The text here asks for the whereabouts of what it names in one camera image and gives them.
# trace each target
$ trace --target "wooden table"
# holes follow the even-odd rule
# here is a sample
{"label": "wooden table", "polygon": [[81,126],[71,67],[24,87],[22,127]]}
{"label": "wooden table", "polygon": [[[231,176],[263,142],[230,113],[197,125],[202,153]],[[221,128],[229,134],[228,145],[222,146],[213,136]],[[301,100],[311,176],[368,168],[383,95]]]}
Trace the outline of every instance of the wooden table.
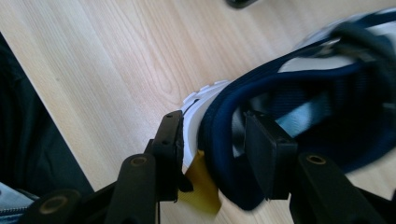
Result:
{"label": "wooden table", "polygon": [[[142,152],[164,114],[192,91],[235,79],[306,35],[394,0],[3,0],[0,30],[95,189]],[[396,154],[349,175],[390,198]],[[224,200],[216,217],[163,203],[163,223],[291,223],[288,203],[246,213]]]}

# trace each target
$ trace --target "metal screw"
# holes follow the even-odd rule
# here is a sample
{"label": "metal screw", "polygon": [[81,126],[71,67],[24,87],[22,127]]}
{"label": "metal screw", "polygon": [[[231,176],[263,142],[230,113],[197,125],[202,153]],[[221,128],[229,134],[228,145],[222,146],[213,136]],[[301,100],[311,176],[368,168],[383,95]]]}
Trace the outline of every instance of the metal screw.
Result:
{"label": "metal screw", "polygon": [[41,206],[40,206],[40,213],[43,215],[48,215],[57,212],[59,209],[61,209],[63,206],[67,204],[67,198],[63,195],[59,196],[54,196],[48,200],[46,200]]}
{"label": "metal screw", "polygon": [[140,166],[146,163],[148,159],[146,157],[136,157],[131,160],[132,166]]}
{"label": "metal screw", "polygon": [[320,156],[316,155],[309,155],[306,157],[306,159],[316,165],[324,165],[326,164],[326,160],[321,158]]}

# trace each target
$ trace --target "sneaker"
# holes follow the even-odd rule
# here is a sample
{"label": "sneaker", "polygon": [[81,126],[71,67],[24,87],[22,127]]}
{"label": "sneaker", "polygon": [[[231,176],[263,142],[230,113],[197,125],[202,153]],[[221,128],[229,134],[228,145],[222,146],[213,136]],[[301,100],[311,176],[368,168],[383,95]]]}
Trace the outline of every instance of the sneaker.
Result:
{"label": "sneaker", "polygon": [[392,8],[335,22],[288,55],[202,88],[182,107],[185,165],[199,148],[230,201],[252,210],[268,198],[244,149],[248,111],[269,114],[298,153],[324,154],[345,172],[377,160],[396,145],[395,52]]}

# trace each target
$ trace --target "light wood surface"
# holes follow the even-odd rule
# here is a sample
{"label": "light wood surface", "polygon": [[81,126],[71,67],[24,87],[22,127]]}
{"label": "light wood surface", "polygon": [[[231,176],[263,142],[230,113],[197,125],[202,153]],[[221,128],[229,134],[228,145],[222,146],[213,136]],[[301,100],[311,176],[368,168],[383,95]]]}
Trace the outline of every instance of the light wood surface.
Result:
{"label": "light wood surface", "polygon": [[[162,116],[192,91],[235,79],[291,51],[306,35],[394,0],[2,0],[0,31],[95,189],[144,150]],[[350,175],[390,198],[396,154]],[[163,203],[163,223],[291,223],[288,202],[216,217]]]}

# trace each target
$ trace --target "shoe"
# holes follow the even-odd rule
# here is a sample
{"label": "shoe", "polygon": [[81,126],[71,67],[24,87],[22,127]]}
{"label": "shoe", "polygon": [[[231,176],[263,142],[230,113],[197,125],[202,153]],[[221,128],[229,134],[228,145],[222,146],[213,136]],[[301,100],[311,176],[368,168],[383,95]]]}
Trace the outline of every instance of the shoe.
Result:
{"label": "shoe", "polygon": [[392,8],[333,23],[294,52],[201,89],[182,107],[184,163],[201,149],[216,186],[244,210],[269,199],[245,151],[248,111],[271,116],[297,153],[323,154],[345,172],[377,160],[396,145],[395,51]]}

